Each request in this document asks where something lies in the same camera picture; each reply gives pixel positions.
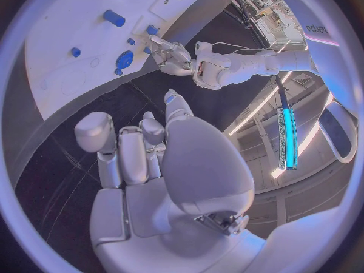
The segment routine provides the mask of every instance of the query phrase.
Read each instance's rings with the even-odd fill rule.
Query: white robotic arm
[[[310,71],[317,69],[307,50],[277,53],[262,50],[255,55],[230,53],[222,55],[212,52],[212,44],[197,42],[196,60],[179,43],[173,44],[151,35],[150,40],[157,50],[153,58],[164,73],[177,76],[192,75],[195,83],[208,89],[220,89],[229,84],[245,82],[253,75],[271,76],[279,71]]]

